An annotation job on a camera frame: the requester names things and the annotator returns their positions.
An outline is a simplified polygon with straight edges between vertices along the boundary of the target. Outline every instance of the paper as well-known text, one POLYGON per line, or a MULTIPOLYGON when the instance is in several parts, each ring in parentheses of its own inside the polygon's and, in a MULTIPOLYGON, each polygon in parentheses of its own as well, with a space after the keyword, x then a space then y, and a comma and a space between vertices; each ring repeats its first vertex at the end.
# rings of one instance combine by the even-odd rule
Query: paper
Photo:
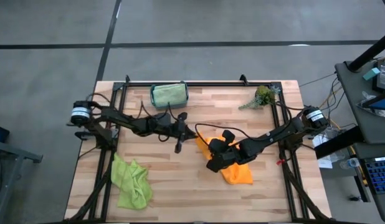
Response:
MULTIPOLYGON (((326 142, 327 139, 328 138, 326 136, 319 134, 313 138, 313 145, 316 147, 316 146, 326 142)), ((317 162, 318 162, 318 167, 320 167, 320 168, 332 169, 332 162, 331 162, 330 156, 323 157, 323 158, 317 160, 317 162)))

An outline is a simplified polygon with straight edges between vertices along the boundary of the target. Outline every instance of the concrete floor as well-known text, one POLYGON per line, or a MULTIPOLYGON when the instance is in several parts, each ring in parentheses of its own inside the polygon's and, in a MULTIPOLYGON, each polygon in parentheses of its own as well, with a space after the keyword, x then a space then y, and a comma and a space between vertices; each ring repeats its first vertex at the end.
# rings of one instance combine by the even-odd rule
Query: concrete floor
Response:
MULTIPOLYGON (((0 0, 0 45, 105 43, 114 5, 115 0, 0 0)), ((124 0, 113 43, 374 40, 384 34, 381 0, 124 0)), ((368 47, 111 49, 103 79, 129 74, 133 80, 236 80, 243 73, 251 80, 305 83, 368 47)), ((0 126, 11 131, 12 145, 44 155, 41 164, 24 163, 7 223, 62 219, 80 147, 65 123, 72 103, 92 91, 102 52, 0 50, 0 126)), ((332 80, 304 86, 304 103, 319 105, 332 80)), ((333 119, 354 122, 345 99, 333 119)), ((324 183, 334 218, 383 223, 373 203, 346 200, 358 193, 353 178, 324 183)))

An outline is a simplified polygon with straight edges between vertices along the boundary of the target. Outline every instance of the green towel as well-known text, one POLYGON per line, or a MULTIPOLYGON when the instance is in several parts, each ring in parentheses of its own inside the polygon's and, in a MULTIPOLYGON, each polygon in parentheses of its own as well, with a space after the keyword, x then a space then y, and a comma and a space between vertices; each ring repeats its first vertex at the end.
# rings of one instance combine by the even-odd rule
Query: green towel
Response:
POLYGON ((139 166, 135 160, 128 165, 115 153, 111 181, 120 189, 118 207, 134 210, 147 207, 153 196, 147 174, 148 169, 139 166))
POLYGON ((155 106, 167 106, 184 103, 187 100, 185 84, 155 86, 153 91, 155 106))

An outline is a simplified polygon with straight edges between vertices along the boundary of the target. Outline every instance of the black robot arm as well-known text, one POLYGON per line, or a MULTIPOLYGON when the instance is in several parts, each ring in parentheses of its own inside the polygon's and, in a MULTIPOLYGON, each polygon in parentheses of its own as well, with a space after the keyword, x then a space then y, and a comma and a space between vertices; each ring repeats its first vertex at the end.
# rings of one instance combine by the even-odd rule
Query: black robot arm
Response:
POLYGON ((134 134, 145 137, 158 134, 177 138, 178 142, 174 149, 175 153, 181 151, 181 145, 185 140, 196 138, 196 133, 191 131, 185 123, 187 113, 178 115, 174 123, 171 122, 169 113, 160 113, 145 118, 134 118, 126 115, 115 108, 99 105, 94 101, 76 101, 72 110, 71 123, 86 128, 96 137, 97 145, 112 146, 113 138, 110 129, 103 128, 100 122, 109 121, 122 127, 130 129, 134 134), (100 116, 94 118, 92 108, 101 110, 100 116))
POLYGON ((288 123, 277 127, 257 138, 245 138, 238 143, 230 145, 235 136, 228 130, 223 132, 225 141, 213 139, 209 143, 212 159, 206 167, 218 172, 233 163, 246 164, 262 153, 265 147, 281 142, 285 149, 294 150, 302 143, 302 137, 307 134, 317 135, 324 131, 328 122, 320 109, 316 107, 304 108, 288 123))

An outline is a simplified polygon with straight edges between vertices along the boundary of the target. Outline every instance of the small plant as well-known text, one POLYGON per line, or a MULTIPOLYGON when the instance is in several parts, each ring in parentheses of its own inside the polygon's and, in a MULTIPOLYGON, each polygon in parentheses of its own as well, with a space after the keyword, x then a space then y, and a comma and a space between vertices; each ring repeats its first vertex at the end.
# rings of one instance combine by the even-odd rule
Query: small plant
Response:
POLYGON ((259 86, 255 92, 255 98, 249 103, 238 107, 238 109, 258 109, 265 105, 275 103, 275 95, 280 93, 280 89, 277 87, 259 86))

